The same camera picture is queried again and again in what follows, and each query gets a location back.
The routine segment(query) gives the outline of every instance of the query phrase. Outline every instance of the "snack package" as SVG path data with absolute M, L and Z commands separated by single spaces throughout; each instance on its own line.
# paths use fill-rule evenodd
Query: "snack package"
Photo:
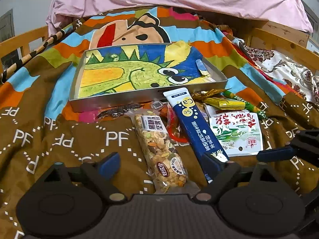
M 203 102 L 221 110 L 244 110 L 245 102 L 227 98 L 206 98 Z
M 263 150 L 257 113 L 225 112 L 210 105 L 205 105 L 205 108 L 211 130 L 229 157 L 256 155 Z
M 181 125 L 178 122 L 177 116 L 170 106 L 167 104 L 167 126 L 169 136 L 179 143 L 188 143 L 188 140 L 181 129 Z
M 130 109 L 139 109 L 141 107 L 142 107 L 141 104 L 134 103 L 134 104 L 127 104 L 124 106 L 114 107 L 108 110 L 102 110 L 99 112 L 95 120 L 101 120 L 104 117 L 117 118 L 117 117 L 123 116 Z
M 225 150 L 200 113 L 188 90 L 178 88 L 163 94 L 187 132 L 189 142 L 199 162 L 203 154 L 210 154 L 222 162 L 227 162 L 229 158 Z
M 264 111 L 262 111 L 260 108 L 257 108 L 256 106 L 254 106 L 253 104 L 251 104 L 250 102 L 245 101 L 243 98 L 239 97 L 238 95 L 236 95 L 235 93 L 232 93 L 230 91 L 224 91 L 223 95 L 226 98 L 230 98 L 230 99 L 234 99 L 237 101 L 241 101 L 241 102 L 245 102 L 246 106 L 245 109 L 249 110 L 250 112 L 253 113 L 257 113 L 258 118 L 260 120 L 266 119 L 266 113 Z
M 171 187 L 183 187 L 187 174 L 168 132 L 155 110 L 129 110 L 147 166 L 153 175 L 156 191 L 163 193 Z

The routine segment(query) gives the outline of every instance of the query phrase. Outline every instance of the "green dragon drawing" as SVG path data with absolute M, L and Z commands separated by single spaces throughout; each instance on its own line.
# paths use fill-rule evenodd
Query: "green dragon drawing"
M 122 50 L 119 55 L 107 54 L 101 62 L 92 54 L 84 69 L 79 98 L 188 82 L 184 76 L 175 76 L 183 70 L 167 68 L 173 60 L 160 64 L 159 60 L 160 56 L 150 61 L 147 53 L 138 59 L 135 50 L 130 58 Z

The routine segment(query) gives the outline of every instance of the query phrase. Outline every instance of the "cartoon eye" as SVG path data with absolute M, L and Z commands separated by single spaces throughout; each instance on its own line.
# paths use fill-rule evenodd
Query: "cartoon eye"
M 175 68 L 161 68 L 159 73 L 162 75 L 172 76 L 178 74 L 178 70 Z
M 174 84 L 184 84 L 188 82 L 188 79 L 184 76 L 170 76 L 167 80 Z
M 147 34 L 141 34 L 141 35 L 138 35 L 135 37 L 136 39 L 138 40 L 141 40 L 141 41 L 144 41 L 148 38 L 148 35 Z
M 156 88 L 159 87 L 160 85 L 157 82 L 151 83 L 151 87 Z

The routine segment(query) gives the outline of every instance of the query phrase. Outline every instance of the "orange stripe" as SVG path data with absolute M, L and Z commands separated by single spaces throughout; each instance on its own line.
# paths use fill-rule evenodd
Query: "orange stripe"
M 299 98 L 303 99 L 303 97 L 302 97 L 299 93 L 297 93 L 296 91 L 294 91 L 294 93 L 295 93 Z
M 157 17 L 169 17 L 169 9 L 157 7 Z
M 5 82 L 0 87 L 0 109 L 3 107 L 17 107 L 23 92 L 17 92 L 13 89 L 13 86 L 9 82 Z
M 70 55 L 75 54 L 76 57 L 81 57 L 84 50 L 89 49 L 90 41 L 84 39 L 77 47 L 70 47 L 69 45 L 60 42 L 54 48 L 59 51 L 62 57 L 69 58 Z
M 236 94 L 239 97 L 243 98 L 245 101 L 250 102 L 254 106 L 258 106 L 258 104 L 263 100 L 252 88 L 249 88 L 249 87 L 239 91 Z
M 104 19 L 99 19 L 99 20 L 88 19 L 83 24 L 86 26 L 89 26 L 89 27 L 94 27 L 96 24 L 110 23 L 110 22 L 116 21 L 116 20 L 127 20 L 127 19 L 134 18 L 134 17 L 135 17 L 135 14 L 122 14 L 122 15 L 117 15 L 117 16 L 106 16 Z
M 234 47 L 226 37 L 223 37 L 221 43 L 218 44 L 216 44 L 215 41 L 195 41 L 190 44 L 196 47 L 206 58 L 210 58 L 215 55 L 217 55 L 218 57 L 228 57 L 234 49 Z
M 210 22 L 208 22 L 206 20 L 201 20 L 200 22 L 205 24 L 205 25 L 207 25 L 207 26 L 211 26 L 212 25 Z
M 287 93 L 289 93 L 289 92 L 291 92 L 291 91 L 293 91 L 293 92 L 295 92 L 291 87 L 285 87 L 284 86 L 284 84 L 283 85 L 277 85 L 277 87 L 280 89 L 280 90 L 282 90 L 285 94 L 287 94 Z
M 71 107 L 70 102 L 67 102 L 66 106 L 62 110 L 62 115 L 66 120 L 79 121 L 80 113 L 75 113 Z

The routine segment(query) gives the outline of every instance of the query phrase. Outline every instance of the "wooden bed frame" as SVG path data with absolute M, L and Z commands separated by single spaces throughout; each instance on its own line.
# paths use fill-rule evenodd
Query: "wooden bed frame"
M 319 56 L 306 49 L 309 35 L 302 31 L 271 21 L 247 20 L 212 12 L 200 13 L 212 23 L 226 24 L 235 28 L 237 33 L 234 35 L 244 39 L 246 44 L 252 48 L 277 50 L 305 65 L 313 73 L 319 70 Z M 18 48 L 22 56 L 27 55 L 30 53 L 29 43 L 39 38 L 42 38 L 42 41 L 48 38 L 47 26 L 14 36 L 0 43 L 0 58 Z

